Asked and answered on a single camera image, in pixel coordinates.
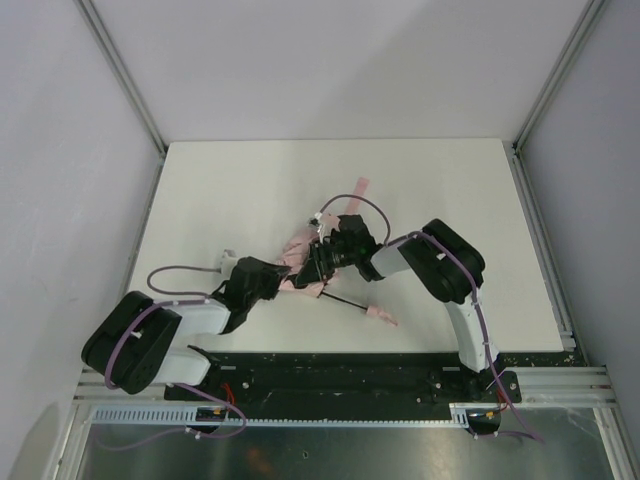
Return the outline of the pink folding umbrella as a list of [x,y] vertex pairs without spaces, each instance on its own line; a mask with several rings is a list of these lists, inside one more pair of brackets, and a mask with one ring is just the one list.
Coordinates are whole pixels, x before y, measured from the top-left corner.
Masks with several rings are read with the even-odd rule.
[[[346,196],[346,199],[348,199],[348,204],[343,212],[344,215],[356,214],[358,212],[359,207],[363,202],[363,198],[365,197],[366,190],[369,187],[369,183],[370,180],[365,177],[360,177],[357,180],[352,193],[349,196]],[[323,213],[330,214],[328,212],[328,207],[324,207]],[[336,222],[333,231],[338,230],[338,225],[339,219]],[[317,239],[318,238],[315,237],[314,232],[308,226],[303,227],[288,241],[288,243],[283,248],[282,255],[276,261],[276,263],[279,265],[289,266],[291,268],[292,274],[297,273],[301,269],[303,261],[306,259],[306,255],[309,253],[311,242]],[[334,300],[347,306],[355,307],[369,317],[379,318],[387,324],[398,326],[398,322],[384,309],[372,305],[360,305],[358,303],[353,303],[350,300],[338,297],[331,297],[329,293],[325,291],[325,289],[325,284],[316,284],[305,289],[295,289],[292,280],[285,280],[280,285],[281,291],[298,293],[312,298],[320,298],[322,295],[325,295],[325,299]]]

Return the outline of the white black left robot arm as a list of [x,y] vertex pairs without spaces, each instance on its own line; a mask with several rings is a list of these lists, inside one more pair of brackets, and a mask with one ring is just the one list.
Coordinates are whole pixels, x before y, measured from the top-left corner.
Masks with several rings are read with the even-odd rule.
[[141,291],[127,293],[85,343],[84,364],[103,375],[107,388],[130,395],[152,384],[200,385],[213,361],[186,341],[234,332],[256,303],[276,297],[290,272],[254,257],[229,265],[228,278],[202,299],[156,301]]

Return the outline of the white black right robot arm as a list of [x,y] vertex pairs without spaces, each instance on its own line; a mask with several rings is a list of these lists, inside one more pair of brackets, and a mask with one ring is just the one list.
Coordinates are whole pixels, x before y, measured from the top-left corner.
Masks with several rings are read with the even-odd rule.
[[498,376],[499,351],[489,338],[480,302],[485,261],[446,223],[434,219],[384,245],[376,242],[361,216],[341,215],[336,230],[310,243],[301,269],[290,280],[297,289],[326,284],[346,267],[355,267],[367,282],[413,272],[445,305],[461,364],[476,374]]

